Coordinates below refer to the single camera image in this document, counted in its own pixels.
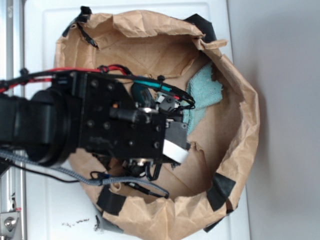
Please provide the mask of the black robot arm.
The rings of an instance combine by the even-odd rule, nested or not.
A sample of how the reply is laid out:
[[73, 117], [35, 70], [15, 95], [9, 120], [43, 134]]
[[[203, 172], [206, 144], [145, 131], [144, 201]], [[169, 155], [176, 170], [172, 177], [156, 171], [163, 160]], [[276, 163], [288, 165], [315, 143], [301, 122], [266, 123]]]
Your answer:
[[28, 74], [0, 83], [0, 147], [43, 166], [77, 149], [137, 163], [181, 164], [183, 112], [195, 100], [159, 80], [100, 70]]

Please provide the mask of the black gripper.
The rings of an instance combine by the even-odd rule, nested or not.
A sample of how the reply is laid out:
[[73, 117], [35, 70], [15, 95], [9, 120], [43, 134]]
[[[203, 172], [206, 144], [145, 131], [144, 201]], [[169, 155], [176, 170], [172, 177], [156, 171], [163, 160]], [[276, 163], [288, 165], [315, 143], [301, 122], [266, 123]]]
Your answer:
[[118, 159], [187, 159], [188, 125], [166, 124], [165, 115], [181, 114], [173, 96], [160, 94], [158, 113], [147, 113], [136, 107], [121, 82], [98, 73], [78, 73], [73, 93], [82, 99], [78, 148]]

